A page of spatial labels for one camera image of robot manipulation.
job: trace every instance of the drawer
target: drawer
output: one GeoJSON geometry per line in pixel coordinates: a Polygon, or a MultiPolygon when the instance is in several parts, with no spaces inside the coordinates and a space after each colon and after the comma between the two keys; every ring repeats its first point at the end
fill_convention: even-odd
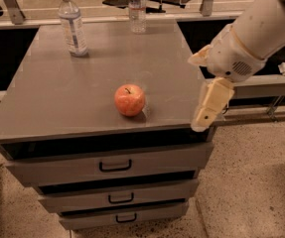
{"type": "Polygon", "coordinates": [[[8,162],[6,166],[23,186],[46,186],[202,169],[208,162],[213,147],[213,143],[208,142],[28,159],[8,162]]]}
{"type": "Polygon", "coordinates": [[[176,218],[185,215],[188,207],[189,204],[187,202],[143,206],[100,213],[65,216],[60,218],[60,223],[66,230],[77,230],[151,219],[176,218]]]}
{"type": "Polygon", "coordinates": [[[188,199],[194,195],[198,184],[197,179],[189,179],[109,187],[41,196],[39,202],[48,212],[60,213],[171,199],[188,199]]]}

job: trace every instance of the speckled floor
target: speckled floor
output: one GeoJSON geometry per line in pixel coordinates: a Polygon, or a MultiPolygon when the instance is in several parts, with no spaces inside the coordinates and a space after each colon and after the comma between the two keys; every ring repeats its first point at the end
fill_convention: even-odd
{"type": "MultiPolygon", "coordinates": [[[[46,3],[53,6],[53,0],[19,0],[25,8],[42,1],[44,8],[46,3]]],[[[222,3],[216,5],[225,8],[222,3]]],[[[0,238],[285,238],[283,121],[219,127],[196,196],[179,219],[69,232],[38,203],[31,188],[23,188],[14,179],[4,163],[0,155],[0,238]]]]}

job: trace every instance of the table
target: table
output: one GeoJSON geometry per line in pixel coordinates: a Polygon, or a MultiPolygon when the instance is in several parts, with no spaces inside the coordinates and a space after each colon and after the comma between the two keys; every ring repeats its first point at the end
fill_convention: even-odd
{"type": "Polygon", "coordinates": [[[214,128],[190,128],[201,72],[174,20],[84,24],[86,58],[71,57],[58,25],[42,26],[0,103],[0,153],[23,186],[65,229],[186,213],[214,148],[214,128]],[[140,85],[143,112],[113,103],[124,83],[140,85]]]}

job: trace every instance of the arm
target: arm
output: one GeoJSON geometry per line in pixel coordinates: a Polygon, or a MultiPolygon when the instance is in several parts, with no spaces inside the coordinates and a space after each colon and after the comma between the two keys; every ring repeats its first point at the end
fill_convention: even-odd
{"type": "Polygon", "coordinates": [[[245,81],[261,70],[268,58],[285,47],[285,0],[256,0],[232,24],[192,55],[216,78],[204,87],[192,128],[203,131],[233,96],[233,82],[245,81]]]}

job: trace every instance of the clear plastic bottle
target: clear plastic bottle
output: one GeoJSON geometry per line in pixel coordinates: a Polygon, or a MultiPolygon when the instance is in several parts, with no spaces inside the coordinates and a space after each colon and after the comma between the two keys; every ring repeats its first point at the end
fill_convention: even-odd
{"type": "Polygon", "coordinates": [[[133,33],[146,31],[146,0],[129,0],[130,28],[133,33]]]}
{"type": "Polygon", "coordinates": [[[72,0],[62,0],[59,17],[69,51],[74,57],[83,57],[88,53],[85,36],[82,29],[82,19],[79,8],[72,0]]]}

